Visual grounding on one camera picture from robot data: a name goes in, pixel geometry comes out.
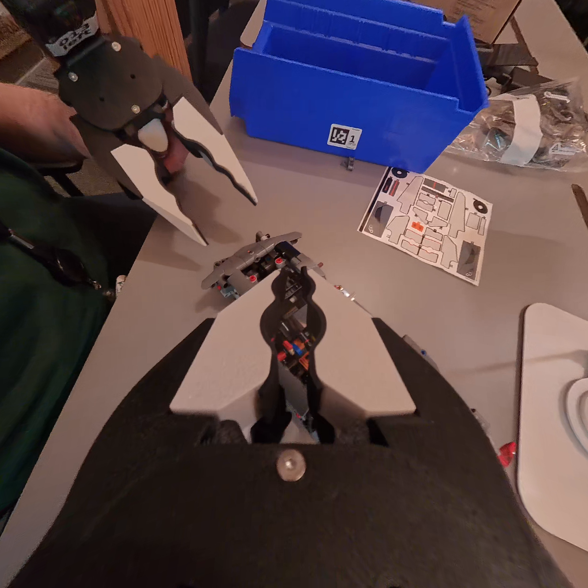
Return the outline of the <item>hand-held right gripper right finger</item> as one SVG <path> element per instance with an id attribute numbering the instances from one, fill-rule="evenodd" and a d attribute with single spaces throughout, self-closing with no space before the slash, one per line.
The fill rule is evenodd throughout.
<path id="1" fill-rule="evenodd" d="M 412 399 L 371 315 L 320 276 L 300 274 L 307 307 L 307 402 L 320 443 L 369 437 L 367 422 L 413 416 Z"/>

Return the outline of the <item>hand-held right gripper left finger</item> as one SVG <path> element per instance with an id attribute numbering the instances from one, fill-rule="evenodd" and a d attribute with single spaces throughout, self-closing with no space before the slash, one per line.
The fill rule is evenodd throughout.
<path id="1" fill-rule="evenodd" d="M 170 404 L 175 415 L 232 420 L 248 440 L 262 419 L 259 390 L 277 354 L 279 319 L 262 325 L 263 313 L 276 300 L 273 271 L 258 285 L 220 311 Z"/>

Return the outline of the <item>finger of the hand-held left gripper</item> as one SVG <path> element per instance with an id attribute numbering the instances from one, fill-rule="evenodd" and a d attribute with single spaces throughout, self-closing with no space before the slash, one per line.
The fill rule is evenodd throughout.
<path id="1" fill-rule="evenodd" d="M 224 134 L 185 97 L 174 104 L 172 112 L 174 133 L 187 150 L 204 156 L 217 172 L 231 181 L 237 191 L 257 205 L 258 198 L 251 181 Z"/>
<path id="2" fill-rule="evenodd" d="M 122 144 L 111 153 L 147 205 L 188 238 L 208 246 L 198 227 L 180 209 L 175 195 L 164 186 L 156 162 L 147 150 Z"/>

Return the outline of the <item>grey black lego car model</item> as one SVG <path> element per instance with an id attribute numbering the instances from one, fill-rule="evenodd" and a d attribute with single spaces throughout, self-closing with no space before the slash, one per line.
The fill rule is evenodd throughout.
<path id="1" fill-rule="evenodd" d="M 297 248 L 301 236 L 301 233 L 288 233 L 271 237 L 268 233 L 257 232 L 254 243 L 242 246 L 234 254 L 215 261 L 212 272 L 202 281 L 202 289 L 216 288 L 224 298 L 237 300 L 274 270 L 287 269 L 296 275 L 303 266 L 326 279 L 323 262 L 314 261 Z M 439 371 L 432 357 L 414 339 L 408 334 L 402 338 Z M 489 423 L 486 419 L 476 408 L 470 408 L 470 411 L 488 437 L 499 463 L 507 469 L 516 457 L 517 443 L 511 441 L 498 448 L 489 434 Z"/>

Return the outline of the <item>person's left hand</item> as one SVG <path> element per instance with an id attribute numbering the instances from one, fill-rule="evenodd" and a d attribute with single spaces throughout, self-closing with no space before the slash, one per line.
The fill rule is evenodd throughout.
<path id="1" fill-rule="evenodd" d="M 24 88 L 21 105 L 25 107 L 25 127 L 44 160 L 83 160 L 89 151 L 72 122 L 75 110 L 66 106 L 55 94 Z"/>

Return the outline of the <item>blue plastic bin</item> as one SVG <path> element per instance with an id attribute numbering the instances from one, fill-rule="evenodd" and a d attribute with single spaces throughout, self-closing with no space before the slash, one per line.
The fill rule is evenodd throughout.
<path id="1" fill-rule="evenodd" d="M 233 54 L 249 136 L 425 172 L 489 106 L 466 17 L 404 1 L 267 1 Z"/>

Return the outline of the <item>white sticker sheet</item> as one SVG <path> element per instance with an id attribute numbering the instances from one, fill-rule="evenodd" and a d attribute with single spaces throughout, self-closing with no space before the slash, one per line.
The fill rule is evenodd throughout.
<path id="1" fill-rule="evenodd" d="M 444 180 L 389 166 L 357 231 L 478 286 L 492 210 Z"/>

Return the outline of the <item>white metal stand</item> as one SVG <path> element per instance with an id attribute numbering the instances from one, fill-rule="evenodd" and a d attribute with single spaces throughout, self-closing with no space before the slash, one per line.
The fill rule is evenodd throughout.
<path id="1" fill-rule="evenodd" d="M 517 486 L 531 518 L 587 550 L 587 320 L 525 310 Z"/>

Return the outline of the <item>cardboard box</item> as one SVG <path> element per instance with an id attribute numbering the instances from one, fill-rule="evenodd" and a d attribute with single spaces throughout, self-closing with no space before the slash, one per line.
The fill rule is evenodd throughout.
<path id="1" fill-rule="evenodd" d="M 521 1 L 413 1 L 416 4 L 439 9 L 452 23 L 466 16 L 474 38 L 494 43 L 509 23 Z"/>

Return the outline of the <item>clear plastic bag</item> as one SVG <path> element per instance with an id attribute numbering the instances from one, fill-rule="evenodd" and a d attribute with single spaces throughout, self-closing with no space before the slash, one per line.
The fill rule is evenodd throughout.
<path id="1" fill-rule="evenodd" d="M 491 96 L 445 152 L 527 169 L 587 171 L 587 112 L 579 80 Z"/>

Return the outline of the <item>wooden post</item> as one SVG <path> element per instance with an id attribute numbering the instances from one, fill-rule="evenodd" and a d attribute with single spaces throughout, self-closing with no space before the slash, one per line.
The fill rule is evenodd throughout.
<path id="1" fill-rule="evenodd" d="M 96 1 L 101 30 L 135 38 L 150 55 L 191 79 L 175 1 Z"/>

